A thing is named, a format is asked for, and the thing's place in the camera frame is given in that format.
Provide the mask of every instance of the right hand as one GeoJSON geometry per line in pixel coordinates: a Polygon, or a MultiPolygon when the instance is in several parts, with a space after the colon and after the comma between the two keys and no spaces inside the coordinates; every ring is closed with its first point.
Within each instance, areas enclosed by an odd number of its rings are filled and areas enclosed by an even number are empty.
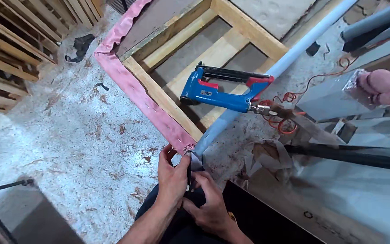
{"type": "Polygon", "coordinates": [[[237,223],[228,215],[224,198],[219,187],[207,172],[193,172],[197,185],[204,191],[206,203],[197,208],[183,198],[183,208],[192,215],[195,223],[204,231],[215,234],[232,243],[252,243],[239,229],[237,223]]]}

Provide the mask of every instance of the metal rod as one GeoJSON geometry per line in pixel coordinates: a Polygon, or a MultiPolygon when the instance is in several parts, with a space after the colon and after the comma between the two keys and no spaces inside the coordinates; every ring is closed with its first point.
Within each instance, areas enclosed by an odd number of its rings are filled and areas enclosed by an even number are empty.
{"type": "Polygon", "coordinates": [[[22,180],[22,181],[14,182],[14,183],[11,183],[11,184],[2,185],[2,186],[0,186],[0,190],[6,189],[6,188],[9,188],[9,187],[12,187],[12,186],[16,186],[16,185],[29,185],[29,184],[32,184],[33,182],[34,182],[33,179],[22,180]]]}
{"type": "Polygon", "coordinates": [[[327,158],[353,164],[360,164],[383,169],[390,169],[390,157],[357,153],[347,149],[333,149],[325,145],[309,144],[309,146],[284,146],[287,152],[309,155],[318,158],[327,158]]]}

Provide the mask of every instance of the white foam block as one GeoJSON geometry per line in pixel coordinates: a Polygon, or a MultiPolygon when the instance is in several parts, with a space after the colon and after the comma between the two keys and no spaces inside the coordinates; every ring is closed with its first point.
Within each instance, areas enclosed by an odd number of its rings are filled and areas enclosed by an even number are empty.
{"type": "Polygon", "coordinates": [[[277,39],[282,38],[316,0],[230,0],[277,39]]]}

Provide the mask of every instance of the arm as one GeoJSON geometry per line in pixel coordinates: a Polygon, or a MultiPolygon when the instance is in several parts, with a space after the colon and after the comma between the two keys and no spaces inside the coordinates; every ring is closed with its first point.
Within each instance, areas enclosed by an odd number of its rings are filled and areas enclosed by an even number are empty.
{"type": "Polygon", "coordinates": [[[202,187],[206,199],[206,203],[197,208],[191,200],[183,198],[183,208],[192,215],[195,223],[231,244],[253,244],[228,215],[222,192],[213,178],[207,172],[193,172],[192,175],[202,187]]]}
{"type": "Polygon", "coordinates": [[[176,151],[171,148],[171,145],[167,145],[160,152],[157,168],[159,194],[156,201],[143,216],[133,223],[117,244],[158,243],[177,209],[181,206],[181,199],[188,183],[186,170],[190,164],[190,157],[183,156],[174,168],[171,158],[174,157],[176,151]]]}

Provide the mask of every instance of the pink fabric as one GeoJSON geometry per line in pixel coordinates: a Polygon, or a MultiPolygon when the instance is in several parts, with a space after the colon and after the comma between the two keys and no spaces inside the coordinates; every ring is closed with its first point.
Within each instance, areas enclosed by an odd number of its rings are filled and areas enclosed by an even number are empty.
{"type": "Polygon", "coordinates": [[[358,84],[373,95],[373,102],[390,105],[390,71],[378,69],[359,75],[358,84]]]}
{"type": "Polygon", "coordinates": [[[114,44],[120,44],[133,25],[133,19],[152,0],[137,0],[122,18],[112,27],[107,37],[95,50],[95,58],[105,72],[115,81],[124,93],[147,116],[167,141],[183,154],[191,150],[195,140],[171,116],[163,111],[146,93],[138,79],[133,76],[112,52],[114,44]]]}

